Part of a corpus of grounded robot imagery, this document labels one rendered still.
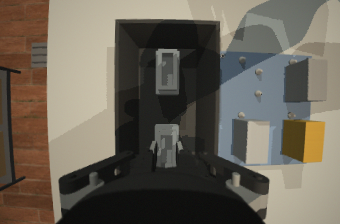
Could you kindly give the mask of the yellow block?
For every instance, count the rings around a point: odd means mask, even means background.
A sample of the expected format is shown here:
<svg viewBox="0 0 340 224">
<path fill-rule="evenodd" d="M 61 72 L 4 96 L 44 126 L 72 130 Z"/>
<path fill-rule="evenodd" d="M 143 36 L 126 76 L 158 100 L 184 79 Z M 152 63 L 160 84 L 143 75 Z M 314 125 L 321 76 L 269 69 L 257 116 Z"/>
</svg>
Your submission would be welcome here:
<svg viewBox="0 0 340 224">
<path fill-rule="evenodd" d="M 325 122 L 284 120 L 282 154 L 300 162 L 322 162 Z"/>
</svg>

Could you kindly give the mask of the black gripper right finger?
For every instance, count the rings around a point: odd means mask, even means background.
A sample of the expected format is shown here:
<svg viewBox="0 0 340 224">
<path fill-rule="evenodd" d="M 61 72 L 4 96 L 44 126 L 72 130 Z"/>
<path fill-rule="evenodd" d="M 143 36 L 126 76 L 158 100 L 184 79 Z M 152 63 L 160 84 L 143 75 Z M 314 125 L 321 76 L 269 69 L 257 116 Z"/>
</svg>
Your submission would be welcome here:
<svg viewBox="0 0 340 224">
<path fill-rule="evenodd" d="M 216 169 L 216 176 L 210 173 L 211 165 Z M 270 182 L 266 176 L 207 151 L 193 155 L 181 141 L 176 141 L 176 166 L 179 166 L 179 173 L 198 177 L 202 174 L 229 188 L 240 195 L 262 220 L 266 218 Z"/>
</svg>

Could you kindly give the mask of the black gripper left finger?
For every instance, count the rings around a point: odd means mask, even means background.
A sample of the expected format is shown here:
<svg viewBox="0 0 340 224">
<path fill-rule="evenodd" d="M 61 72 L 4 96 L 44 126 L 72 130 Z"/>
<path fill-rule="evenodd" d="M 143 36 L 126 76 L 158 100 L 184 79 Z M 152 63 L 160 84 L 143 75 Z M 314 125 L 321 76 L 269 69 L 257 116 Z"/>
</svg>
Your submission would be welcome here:
<svg viewBox="0 0 340 224">
<path fill-rule="evenodd" d="M 152 166 L 156 164 L 157 141 L 152 141 L 138 156 L 132 151 L 124 151 L 60 177 L 58 181 L 62 216 L 85 195 L 103 184 L 127 175 L 152 172 Z M 119 165 L 121 173 L 115 179 L 115 169 Z"/>
</svg>

